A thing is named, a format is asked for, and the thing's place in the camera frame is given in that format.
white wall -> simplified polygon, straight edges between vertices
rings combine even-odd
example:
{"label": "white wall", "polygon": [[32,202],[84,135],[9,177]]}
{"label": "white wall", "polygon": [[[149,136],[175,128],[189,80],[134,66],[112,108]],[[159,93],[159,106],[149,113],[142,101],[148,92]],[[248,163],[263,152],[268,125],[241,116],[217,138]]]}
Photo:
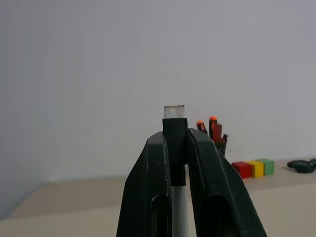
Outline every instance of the white wall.
{"label": "white wall", "polygon": [[2,0],[0,216],[45,180],[127,174],[164,105],[235,159],[316,154],[313,0]]}

red block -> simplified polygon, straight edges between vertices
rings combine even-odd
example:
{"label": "red block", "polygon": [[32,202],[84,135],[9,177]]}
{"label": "red block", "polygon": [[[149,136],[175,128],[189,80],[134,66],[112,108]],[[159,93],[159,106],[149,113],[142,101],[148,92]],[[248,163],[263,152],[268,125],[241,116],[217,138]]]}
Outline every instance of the red block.
{"label": "red block", "polygon": [[240,174],[240,176],[244,178],[251,177],[251,165],[246,162],[233,162],[232,166],[235,170]]}

green block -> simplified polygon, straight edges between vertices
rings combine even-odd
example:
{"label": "green block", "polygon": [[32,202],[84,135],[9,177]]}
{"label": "green block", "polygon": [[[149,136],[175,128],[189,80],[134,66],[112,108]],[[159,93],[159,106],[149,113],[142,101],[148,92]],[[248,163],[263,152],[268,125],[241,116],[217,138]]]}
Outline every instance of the green block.
{"label": "green block", "polygon": [[256,161],[260,161],[264,164],[264,174],[271,175],[275,172],[275,162],[269,159],[257,159]]}

toy block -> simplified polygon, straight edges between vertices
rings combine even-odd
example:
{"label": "toy block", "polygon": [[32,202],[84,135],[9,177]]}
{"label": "toy block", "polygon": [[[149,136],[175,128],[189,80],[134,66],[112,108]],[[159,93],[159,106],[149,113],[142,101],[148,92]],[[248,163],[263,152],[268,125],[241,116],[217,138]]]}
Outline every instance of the toy block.
{"label": "toy block", "polygon": [[257,159],[256,161],[262,162],[264,164],[264,174],[271,175],[275,172],[275,162],[269,159]]}
{"label": "toy block", "polygon": [[251,177],[251,165],[246,162],[233,162],[232,166],[234,169],[240,174],[240,176],[244,178]]}
{"label": "toy block", "polygon": [[264,164],[262,162],[251,160],[247,161],[251,165],[251,176],[258,178],[264,175]]}

